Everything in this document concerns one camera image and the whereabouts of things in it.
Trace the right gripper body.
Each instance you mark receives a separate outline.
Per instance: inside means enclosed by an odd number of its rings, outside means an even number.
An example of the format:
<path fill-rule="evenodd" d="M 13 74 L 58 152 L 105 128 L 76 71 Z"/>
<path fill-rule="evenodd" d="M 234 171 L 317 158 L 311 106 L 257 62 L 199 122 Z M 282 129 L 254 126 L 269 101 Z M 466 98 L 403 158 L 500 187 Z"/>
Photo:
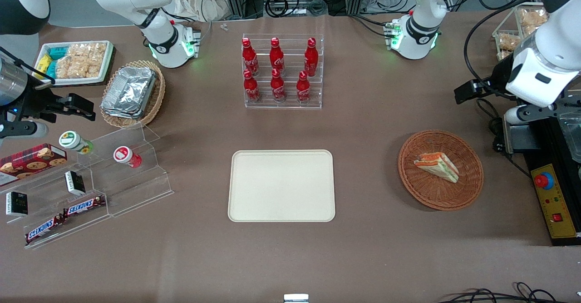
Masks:
<path fill-rule="evenodd" d="M 47 110 L 56 102 L 52 84 L 42 82 L 20 67 L 1 61 L 1 121 L 21 121 L 25 118 L 56 123 L 56 114 Z"/>

